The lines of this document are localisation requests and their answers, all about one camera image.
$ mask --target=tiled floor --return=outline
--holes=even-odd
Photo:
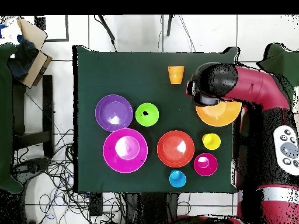
[[[34,17],[25,16],[34,23]],[[116,38],[118,51],[152,51],[162,52],[162,30],[160,15],[123,15],[105,16],[107,24]],[[291,50],[299,49],[296,39],[299,35],[298,19],[292,16],[280,15],[183,15],[183,20],[192,38],[196,51],[205,53],[219,53],[229,46],[238,46],[241,49],[239,61],[257,68],[255,62],[263,58],[266,46],[272,42],[284,43]],[[172,21],[171,35],[166,36],[168,15],[164,15],[164,52],[187,51],[190,52],[190,40],[182,26],[178,15]],[[47,29],[50,39],[63,39],[65,16],[51,18],[46,16]],[[46,42],[42,51],[53,57],[53,61],[46,70],[46,75],[53,76],[54,84],[54,122],[55,141],[61,135],[73,128],[73,74],[72,74],[72,50],[74,44],[80,44],[96,51],[114,51],[110,38],[93,16],[68,16],[68,42]],[[42,83],[27,89],[28,95],[42,106]],[[41,131],[41,110],[26,97],[25,103],[26,132]],[[72,142],[73,132],[65,136],[65,143]],[[25,159],[42,157],[41,146],[32,146]],[[55,156],[56,159],[64,159],[63,152]],[[48,176],[42,174],[34,178],[27,189],[26,212],[29,219],[40,221],[44,218],[43,211],[47,210],[48,199],[43,197],[40,208],[39,200],[43,194],[49,194],[54,188],[53,182]],[[105,193],[104,198],[113,198],[112,193]],[[181,194],[179,198],[178,213],[180,215],[235,215],[237,196],[231,194]],[[105,210],[111,211],[113,200],[105,202]],[[67,206],[57,202],[48,211],[43,224],[89,224],[77,209],[68,210]],[[105,216],[97,218],[97,223]],[[120,214],[116,214],[114,221],[120,220]]]

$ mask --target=cardboard box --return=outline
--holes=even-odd
[[[18,18],[18,25],[21,28],[23,37],[32,42],[35,48],[39,50],[29,69],[28,75],[21,81],[30,88],[32,85],[36,86],[39,83],[52,58],[40,51],[47,38],[47,34],[44,31],[22,18]]]

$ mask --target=dark green table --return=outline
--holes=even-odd
[[[231,185],[232,125],[211,127],[199,119],[195,105],[185,95],[186,81],[198,66],[207,62],[233,63],[238,49],[217,53],[93,52],[77,46],[78,52],[78,190],[89,192],[224,192],[233,193]],[[171,85],[168,66],[184,65],[181,85]],[[159,120],[152,127],[142,127],[135,118],[129,128],[143,134],[148,144],[148,158],[134,173],[112,170],[103,158],[103,143],[109,132],[95,120],[98,101],[109,94],[125,97],[136,111],[150,102],[159,109]],[[157,143],[164,133],[181,130],[195,144],[193,160],[181,171],[187,177],[182,188],[169,183],[171,168],[157,156]],[[218,159],[218,170],[211,177],[201,177],[193,169],[194,158],[203,152],[201,138],[213,132],[221,137],[220,148],[211,151]]]

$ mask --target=orange cup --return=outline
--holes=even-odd
[[[181,84],[183,80],[185,66],[168,66],[171,84]]]

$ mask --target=green cloth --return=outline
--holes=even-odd
[[[0,189],[11,193],[23,191],[21,183],[12,178],[12,74],[7,66],[8,58],[17,52],[13,44],[0,46]]]
[[[299,52],[291,51],[283,44],[272,43],[266,47],[264,59],[256,64],[268,73],[283,75],[287,79],[284,88],[292,105],[294,87],[299,86]]]
[[[212,127],[199,119],[191,97],[185,95],[186,82],[198,66],[207,62],[233,63],[238,49],[226,53],[155,53],[93,52],[77,46],[78,52],[78,190],[80,192],[224,192],[233,193],[231,185],[232,125]],[[168,66],[184,65],[181,85],[171,85]],[[110,134],[95,120],[98,101],[110,94],[125,97],[135,112],[145,102],[159,110],[159,120],[143,127],[133,118],[129,128],[143,134],[148,144],[148,157],[134,173],[121,174],[104,161],[103,144]],[[180,168],[187,177],[182,188],[169,183],[172,168],[157,155],[157,143],[163,134],[181,130],[189,134],[195,145],[192,161]],[[221,146],[210,151],[218,159],[218,169],[210,177],[199,176],[193,168],[197,155],[209,152],[201,141],[206,133],[216,133]]]

